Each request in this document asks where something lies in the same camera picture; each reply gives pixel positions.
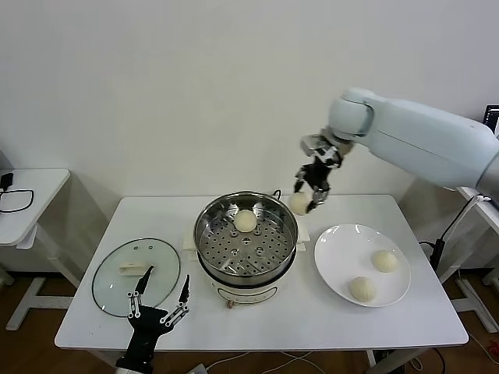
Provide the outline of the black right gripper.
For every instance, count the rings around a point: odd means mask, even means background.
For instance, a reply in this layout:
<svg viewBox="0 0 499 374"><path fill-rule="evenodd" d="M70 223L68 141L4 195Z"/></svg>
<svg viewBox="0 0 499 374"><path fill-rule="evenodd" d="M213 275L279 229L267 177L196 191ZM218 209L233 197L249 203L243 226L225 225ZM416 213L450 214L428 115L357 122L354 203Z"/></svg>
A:
<svg viewBox="0 0 499 374"><path fill-rule="evenodd" d="M293 192L300 192L306 182L312 190L310 202L307 206L307 213L315 210L328 198L330 186L327 181L331 168L319 157L315 157L310 164L303 165L295 175Z"/></svg>

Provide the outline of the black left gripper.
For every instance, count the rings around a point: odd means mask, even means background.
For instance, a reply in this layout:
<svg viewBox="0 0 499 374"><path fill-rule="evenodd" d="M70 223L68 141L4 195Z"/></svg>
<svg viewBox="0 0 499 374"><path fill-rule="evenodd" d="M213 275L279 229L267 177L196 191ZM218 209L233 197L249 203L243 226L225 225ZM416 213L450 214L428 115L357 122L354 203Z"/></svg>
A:
<svg viewBox="0 0 499 374"><path fill-rule="evenodd" d="M133 335L127 348L126 356L134 362L150 362L154 355L157 340L167 333L167 327L174 327L188 312L190 275L184 285L172 313L142 305L141 298L146 290L154 266L149 266L138 280L133 292L127 294L129 312L127 318L133 328Z"/></svg>

